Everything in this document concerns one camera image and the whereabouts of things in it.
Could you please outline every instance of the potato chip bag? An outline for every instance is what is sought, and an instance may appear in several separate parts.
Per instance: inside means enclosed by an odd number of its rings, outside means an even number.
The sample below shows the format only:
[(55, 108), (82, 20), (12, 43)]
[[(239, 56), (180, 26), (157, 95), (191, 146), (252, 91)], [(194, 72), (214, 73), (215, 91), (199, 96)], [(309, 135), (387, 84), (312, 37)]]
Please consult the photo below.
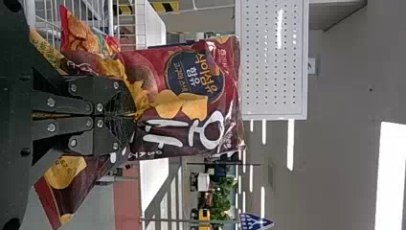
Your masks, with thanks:
[(103, 56), (112, 56), (120, 52), (120, 44), (112, 37), (72, 15), (64, 6), (59, 7), (62, 25), (61, 52), (86, 51)]
[(237, 38), (225, 36), (118, 53), (144, 105), (129, 160), (243, 150), (239, 52)]

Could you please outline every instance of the white pegboard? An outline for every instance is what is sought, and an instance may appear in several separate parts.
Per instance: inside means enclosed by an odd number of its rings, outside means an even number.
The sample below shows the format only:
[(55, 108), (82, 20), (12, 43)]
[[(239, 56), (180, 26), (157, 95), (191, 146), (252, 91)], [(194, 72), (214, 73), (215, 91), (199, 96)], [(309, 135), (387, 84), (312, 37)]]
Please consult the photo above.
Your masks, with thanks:
[(236, 0), (244, 120), (306, 119), (307, 0)]

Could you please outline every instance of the potato chip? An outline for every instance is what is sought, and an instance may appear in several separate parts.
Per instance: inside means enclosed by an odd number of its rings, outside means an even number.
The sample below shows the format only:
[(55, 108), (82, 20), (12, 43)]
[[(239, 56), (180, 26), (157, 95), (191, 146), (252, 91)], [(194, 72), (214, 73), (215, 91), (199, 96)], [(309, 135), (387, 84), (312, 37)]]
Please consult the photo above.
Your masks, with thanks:
[(62, 156), (45, 173), (45, 179), (54, 189), (66, 189), (86, 167), (83, 157)]
[(73, 15), (68, 18), (69, 23), (69, 32), (75, 36), (86, 39), (87, 32), (86, 32), (86, 25), (80, 20), (77, 20)]
[(224, 44), (228, 41), (230, 37), (229, 36), (221, 36), (221, 37), (217, 37), (215, 40), (218, 41), (220, 44)]
[(72, 217), (73, 217), (72, 214), (64, 214), (64, 215), (62, 215), (62, 216), (60, 217), (60, 223), (66, 224), (66, 223), (68, 223), (68, 222), (71, 220)]
[(191, 120), (198, 119), (203, 121), (207, 117), (207, 102), (208, 97), (192, 93), (182, 93), (180, 99), (186, 102), (182, 106), (182, 112), (185, 113)]
[(178, 114), (180, 108), (185, 102), (185, 100), (180, 100), (176, 97), (176, 101), (159, 103), (155, 106), (155, 109), (161, 118), (172, 119)]
[(169, 104), (171, 102), (178, 101), (178, 96), (173, 93), (173, 91), (165, 89), (159, 92), (156, 96), (155, 101), (153, 102), (155, 105), (157, 104)]
[(90, 53), (98, 53), (100, 51), (99, 40), (93, 34), (88, 34), (87, 39), (82, 44)]
[(69, 44), (71, 44), (75, 40), (76, 40), (76, 38), (73, 35), (69, 34)]
[(75, 41), (72, 42), (72, 44), (71, 44), (71, 50), (76, 51), (76, 50), (78, 49), (79, 45), (80, 45), (80, 40), (75, 40)]

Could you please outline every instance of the floor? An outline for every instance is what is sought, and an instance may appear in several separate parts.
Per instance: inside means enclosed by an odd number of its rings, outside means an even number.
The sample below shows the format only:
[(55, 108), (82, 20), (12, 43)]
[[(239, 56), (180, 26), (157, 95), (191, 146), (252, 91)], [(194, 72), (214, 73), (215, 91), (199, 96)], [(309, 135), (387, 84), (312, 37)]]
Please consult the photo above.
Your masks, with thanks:
[[(179, 157), (141, 162), (139, 167), (124, 173), (124, 176), (140, 177), (139, 182), (96, 186), (71, 221), (60, 230), (183, 230), (184, 225), (176, 222), (140, 222), (143, 213), (145, 219), (185, 217), (182, 169)], [(51, 229), (34, 189), (30, 192), (21, 229)]]
[[(84, 200), (74, 218), (60, 230), (70, 229), (115, 229), (113, 187), (95, 187)], [(34, 189), (31, 189), (29, 203), (21, 230), (51, 230)]]

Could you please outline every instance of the white panel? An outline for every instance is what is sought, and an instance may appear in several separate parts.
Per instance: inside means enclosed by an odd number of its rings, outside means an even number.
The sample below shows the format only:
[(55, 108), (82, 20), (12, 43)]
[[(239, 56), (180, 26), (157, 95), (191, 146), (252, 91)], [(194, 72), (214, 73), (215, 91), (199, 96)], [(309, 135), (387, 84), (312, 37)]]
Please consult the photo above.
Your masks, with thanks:
[(135, 21), (136, 21), (137, 25), (146, 24), (146, 18), (143, 15), (136, 15)]
[(140, 162), (141, 208), (143, 212), (155, 198), (169, 176), (169, 160), (156, 159)]
[(305, 119), (306, 0), (237, 0), (243, 118)]
[(137, 35), (137, 45), (144, 45), (146, 44), (146, 36), (145, 35)]
[(138, 15), (146, 14), (146, 10), (145, 10), (145, 8), (144, 8), (144, 5), (137, 5), (137, 7), (136, 7), (136, 13), (137, 13)]

